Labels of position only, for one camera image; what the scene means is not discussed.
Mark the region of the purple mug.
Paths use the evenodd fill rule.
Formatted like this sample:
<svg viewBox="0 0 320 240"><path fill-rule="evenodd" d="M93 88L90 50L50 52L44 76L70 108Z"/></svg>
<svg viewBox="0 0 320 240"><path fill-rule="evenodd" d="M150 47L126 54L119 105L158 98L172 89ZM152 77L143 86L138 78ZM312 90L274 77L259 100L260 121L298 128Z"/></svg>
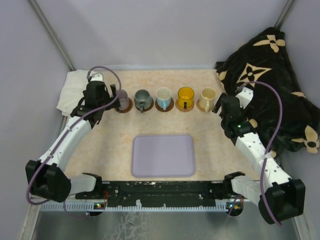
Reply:
<svg viewBox="0 0 320 240"><path fill-rule="evenodd" d="M120 102L120 107L118 109L120 109L120 110L127 109L129 106L128 93L125 90L121 89L121 90L117 91L117 94L118 94L118 99Z"/></svg>

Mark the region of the cream mug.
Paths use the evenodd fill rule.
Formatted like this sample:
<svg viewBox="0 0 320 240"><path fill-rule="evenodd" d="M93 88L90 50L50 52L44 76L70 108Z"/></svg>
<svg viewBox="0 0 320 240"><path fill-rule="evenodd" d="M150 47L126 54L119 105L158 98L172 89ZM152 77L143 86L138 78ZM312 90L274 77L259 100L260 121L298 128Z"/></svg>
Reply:
<svg viewBox="0 0 320 240"><path fill-rule="evenodd" d="M213 88L206 87L200 94L200 106L207 112L215 104L216 91Z"/></svg>

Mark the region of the dark wooden coaster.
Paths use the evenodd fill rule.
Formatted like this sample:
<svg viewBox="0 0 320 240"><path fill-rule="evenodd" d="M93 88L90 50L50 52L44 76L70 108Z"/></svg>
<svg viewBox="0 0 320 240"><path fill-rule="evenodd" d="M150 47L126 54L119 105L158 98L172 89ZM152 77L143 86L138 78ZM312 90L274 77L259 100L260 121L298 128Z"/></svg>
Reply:
<svg viewBox="0 0 320 240"><path fill-rule="evenodd" d="M162 109L159 105L158 102L155 101L155 107L158 111L163 112L163 113L167 113L169 111L171 111L174 108L175 105L175 101L173 100L173 98L171 98L170 104L169 106L166 108L166 110Z"/></svg>
<svg viewBox="0 0 320 240"><path fill-rule="evenodd" d="M125 114L125 113L129 112L129 111L132 109L132 107L133 107L133 101L132 101L131 98L128 98L128 100L129 100L129 106L128 106L128 108L126 108L125 110L120 110L119 108L115 108L114 110L115 110L116 112L120 113L120 114Z"/></svg>

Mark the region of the grey-green mug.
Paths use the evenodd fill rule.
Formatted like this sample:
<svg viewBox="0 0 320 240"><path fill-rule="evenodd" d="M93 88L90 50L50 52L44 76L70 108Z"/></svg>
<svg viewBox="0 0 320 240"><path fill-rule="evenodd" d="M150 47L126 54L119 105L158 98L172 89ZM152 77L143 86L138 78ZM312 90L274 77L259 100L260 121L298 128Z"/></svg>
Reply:
<svg viewBox="0 0 320 240"><path fill-rule="evenodd" d="M134 95L134 104L140 108L140 111L143 112L144 109L147 109L152 103L152 97L150 93L145 89L138 90Z"/></svg>

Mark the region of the woven rattan coaster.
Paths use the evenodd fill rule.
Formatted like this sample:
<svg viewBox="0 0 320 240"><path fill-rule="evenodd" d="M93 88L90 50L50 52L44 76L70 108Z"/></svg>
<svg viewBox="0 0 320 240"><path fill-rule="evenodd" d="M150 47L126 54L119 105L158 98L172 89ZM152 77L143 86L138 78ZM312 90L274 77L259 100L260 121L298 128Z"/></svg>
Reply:
<svg viewBox="0 0 320 240"><path fill-rule="evenodd" d="M180 112L184 112L184 113L192 111L193 108L194 108L194 105L195 105L195 102L193 101L193 102L192 102L192 105L191 105L190 107L183 108L183 107L181 107L181 106L179 105L178 100L175 101L175 107L176 107Z"/></svg>

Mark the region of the yellow mug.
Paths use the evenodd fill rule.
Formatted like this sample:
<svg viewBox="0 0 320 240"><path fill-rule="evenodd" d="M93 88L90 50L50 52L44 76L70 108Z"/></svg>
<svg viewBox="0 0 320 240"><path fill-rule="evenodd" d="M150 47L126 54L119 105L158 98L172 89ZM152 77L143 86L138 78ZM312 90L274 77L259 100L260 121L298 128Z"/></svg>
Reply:
<svg viewBox="0 0 320 240"><path fill-rule="evenodd" d="M183 109L190 108L194 102L194 96L195 92L191 87L181 87L177 92L178 105Z"/></svg>

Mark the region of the brown wooden coaster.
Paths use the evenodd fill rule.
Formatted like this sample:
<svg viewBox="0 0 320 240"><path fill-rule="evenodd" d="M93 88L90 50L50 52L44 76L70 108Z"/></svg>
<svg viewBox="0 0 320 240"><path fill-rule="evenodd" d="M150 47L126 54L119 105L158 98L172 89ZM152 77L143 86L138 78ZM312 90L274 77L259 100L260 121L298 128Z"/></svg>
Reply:
<svg viewBox="0 0 320 240"><path fill-rule="evenodd" d="M150 105L148 108L144 109L143 112L141 112L141 111L140 111L140 108L137 107L136 105L135 105L135 108L136 108L139 112L145 113L145 112L150 111L150 110L153 108L153 106L154 106L154 99L152 99L151 105Z"/></svg>

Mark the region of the white mug blue handle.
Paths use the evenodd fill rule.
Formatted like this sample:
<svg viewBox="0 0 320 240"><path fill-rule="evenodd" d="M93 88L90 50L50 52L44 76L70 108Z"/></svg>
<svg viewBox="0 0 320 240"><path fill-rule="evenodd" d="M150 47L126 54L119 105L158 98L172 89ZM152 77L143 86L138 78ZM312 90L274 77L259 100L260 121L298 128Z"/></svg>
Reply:
<svg viewBox="0 0 320 240"><path fill-rule="evenodd" d="M156 102L158 106L166 111L171 104L172 92L167 87L161 87L156 91Z"/></svg>

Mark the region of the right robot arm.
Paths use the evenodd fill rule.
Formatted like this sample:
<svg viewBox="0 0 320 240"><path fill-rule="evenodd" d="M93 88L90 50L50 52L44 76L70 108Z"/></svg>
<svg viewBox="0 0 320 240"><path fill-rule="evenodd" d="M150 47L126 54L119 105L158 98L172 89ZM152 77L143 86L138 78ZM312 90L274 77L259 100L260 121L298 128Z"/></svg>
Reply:
<svg viewBox="0 0 320 240"><path fill-rule="evenodd" d="M263 219L272 225L303 214L306 187L300 179L289 176L271 154L266 153L258 133L245 120L243 109L251 98L244 93L237 96L222 93L212 110L221 117L225 136L260 174L260 181L255 182L240 171L229 173L223 180L223 192L229 198L241 195L250 200L258 207Z"/></svg>

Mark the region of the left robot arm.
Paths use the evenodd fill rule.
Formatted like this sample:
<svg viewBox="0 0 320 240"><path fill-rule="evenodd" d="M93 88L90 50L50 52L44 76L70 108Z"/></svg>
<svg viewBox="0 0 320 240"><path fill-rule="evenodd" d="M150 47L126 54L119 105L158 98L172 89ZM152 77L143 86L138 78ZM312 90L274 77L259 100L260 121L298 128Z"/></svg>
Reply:
<svg viewBox="0 0 320 240"><path fill-rule="evenodd" d="M65 169L82 139L100 123L104 111L120 107L116 86L112 84L110 88L111 94L103 81L90 81L54 144L39 160L30 160L26 164L26 199L30 204L31 195L58 203L64 202L68 196L84 192L95 199L103 195L100 176L82 173L69 178Z"/></svg>

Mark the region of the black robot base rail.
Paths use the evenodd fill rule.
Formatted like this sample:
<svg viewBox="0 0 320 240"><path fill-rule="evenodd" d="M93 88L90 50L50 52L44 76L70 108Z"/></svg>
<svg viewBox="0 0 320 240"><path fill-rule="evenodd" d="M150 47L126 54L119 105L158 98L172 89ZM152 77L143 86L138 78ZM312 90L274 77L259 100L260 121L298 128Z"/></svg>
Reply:
<svg viewBox="0 0 320 240"><path fill-rule="evenodd" d="M108 207L215 207L235 196L222 181L103 181L97 190L75 195L77 200L106 200Z"/></svg>

